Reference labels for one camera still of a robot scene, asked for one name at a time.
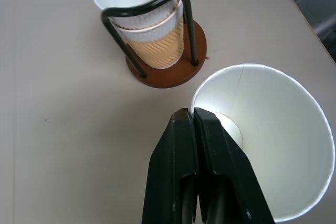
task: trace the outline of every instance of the brown round base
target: brown round base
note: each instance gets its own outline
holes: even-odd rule
[[[131,49],[136,61],[140,64],[141,68],[147,73],[146,78],[142,78],[136,71],[132,63],[127,59],[127,66],[132,74],[142,83],[154,88],[171,88],[181,85],[191,78],[201,69],[206,57],[206,38],[203,29],[194,21],[194,31],[197,48],[198,65],[191,64],[191,51],[188,37],[188,29],[184,24],[184,51],[180,60],[166,69],[155,69],[144,63],[140,57]]]

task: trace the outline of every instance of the beige table surface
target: beige table surface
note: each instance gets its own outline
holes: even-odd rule
[[[210,59],[160,90],[129,73],[92,0],[0,0],[0,224],[140,223],[149,158],[170,115],[230,65],[294,77],[336,132],[336,66],[291,0],[191,1]],[[334,223],[335,204],[334,179],[289,223]]]

